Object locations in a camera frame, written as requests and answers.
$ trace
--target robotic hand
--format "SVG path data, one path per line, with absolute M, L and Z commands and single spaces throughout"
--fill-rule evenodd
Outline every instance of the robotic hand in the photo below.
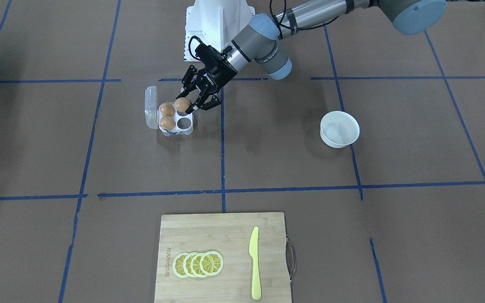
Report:
M 222 103 L 218 96 L 220 89 L 253 60 L 271 78 L 283 79 L 291 71 L 291 60 L 280 44 L 281 39 L 294 36 L 299 31 L 322 27 L 323 22 L 331 20 L 331 23 L 356 8 L 372 6 L 378 6 L 398 31 L 414 35 L 441 19 L 446 10 L 446 0 L 309 0 L 294 8 L 286 8 L 285 5 L 283 12 L 277 15 L 273 15 L 271 9 L 272 18 L 264 13 L 255 15 L 222 53 L 194 36 L 190 43 L 193 39 L 200 42 L 196 55 L 205 67 L 198 70 L 190 65 L 182 79 L 183 91 L 177 98 L 186 97 L 197 88 L 200 94 L 187 113 L 196 109 L 212 109 Z

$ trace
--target brown egg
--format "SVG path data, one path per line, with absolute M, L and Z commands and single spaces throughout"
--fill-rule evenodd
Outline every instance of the brown egg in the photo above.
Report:
M 173 117 L 173 115 L 175 115 L 175 109 L 173 108 L 173 105 L 166 102 L 160 105 L 160 113 L 164 117 Z
M 185 112 L 190 107 L 190 99 L 189 98 L 178 98 L 175 100 L 175 109 L 180 112 Z
M 175 120 L 172 117 L 162 117 L 160 119 L 160 126 L 167 130 L 172 130 L 175 128 Z

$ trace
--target lemon slice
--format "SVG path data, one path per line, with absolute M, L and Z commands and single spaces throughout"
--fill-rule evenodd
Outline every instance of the lemon slice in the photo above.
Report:
M 207 276 L 216 276 L 224 267 L 224 258 L 217 251 L 208 251 L 203 254 L 200 269 Z
M 194 274 L 194 276 L 198 276 L 199 278 L 205 278 L 207 276 L 200 268 L 200 262 L 203 255 L 203 253 L 198 253 L 197 255 L 194 255 L 190 261 L 190 270 L 192 274 Z
M 188 275 L 184 272 L 184 257 L 188 255 L 187 252 L 182 252 L 173 259 L 173 273 L 179 278 L 188 278 Z
M 183 270 L 184 270 L 184 273 L 187 274 L 187 276 L 189 276 L 190 278 L 196 278 L 196 275 L 192 274 L 192 268 L 191 268 L 190 262 L 192 261 L 192 258 L 197 254 L 198 254 L 197 252 L 192 252 L 192 253 L 189 253 L 186 257 L 184 257 Z

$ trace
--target yellow knife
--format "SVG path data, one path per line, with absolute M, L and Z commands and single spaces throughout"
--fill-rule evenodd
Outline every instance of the yellow knife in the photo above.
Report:
M 258 261 L 258 235 L 259 228 L 254 227 L 252 236 L 250 236 L 250 246 L 248 247 L 248 253 L 254 260 L 254 267 L 252 269 L 252 298 L 254 300 L 261 299 L 261 280 L 259 278 L 259 261 Z

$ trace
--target wooden cutting board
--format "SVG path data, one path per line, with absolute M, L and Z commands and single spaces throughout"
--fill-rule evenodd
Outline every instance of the wooden cutting board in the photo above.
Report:
M 155 303 L 251 303 L 252 257 L 248 244 L 259 226 L 260 303 L 291 303 L 285 262 L 283 213 L 163 215 L 156 272 Z M 217 276 L 181 279 L 173 274 L 179 253 L 218 251 L 224 268 Z

